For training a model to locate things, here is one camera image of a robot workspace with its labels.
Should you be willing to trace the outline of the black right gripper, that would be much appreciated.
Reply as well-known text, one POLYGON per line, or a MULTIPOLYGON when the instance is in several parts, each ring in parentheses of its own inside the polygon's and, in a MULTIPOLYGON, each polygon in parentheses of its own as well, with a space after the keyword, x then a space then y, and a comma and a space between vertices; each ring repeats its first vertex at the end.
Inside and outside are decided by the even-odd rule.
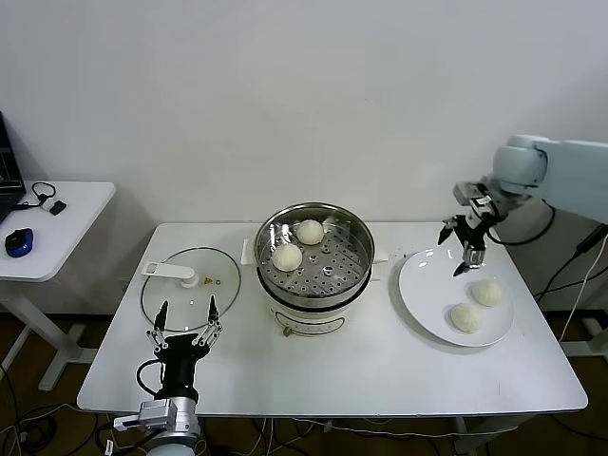
POLYGON ((493 217, 482 214, 477 217, 474 213, 469 215, 456 215, 443 220, 443 227, 439 232, 438 244, 443 244, 453 232, 464 247, 462 262, 453 272, 457 277, 485 265, 485 235, 493 226, 493 217))

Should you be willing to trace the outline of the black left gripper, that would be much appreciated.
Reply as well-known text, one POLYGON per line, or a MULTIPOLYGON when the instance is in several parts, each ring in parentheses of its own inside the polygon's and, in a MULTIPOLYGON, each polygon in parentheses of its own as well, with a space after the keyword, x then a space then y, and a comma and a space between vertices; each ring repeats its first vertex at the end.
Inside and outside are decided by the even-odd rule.
POLYGON ((207 323, 198 335, 194 333, 173 335, 165 341, 163 332, 168 306, 169 303, 165 300, 155 316, 153 328, 146 332, 153 350, 159 351, 158 359, 164 365, 158 397, 198 398, 199 393, 194 388, 196 364, 209 353, 208 346, 216 343, 222 331, 215 296, 212 294, 210 297, 207 323))

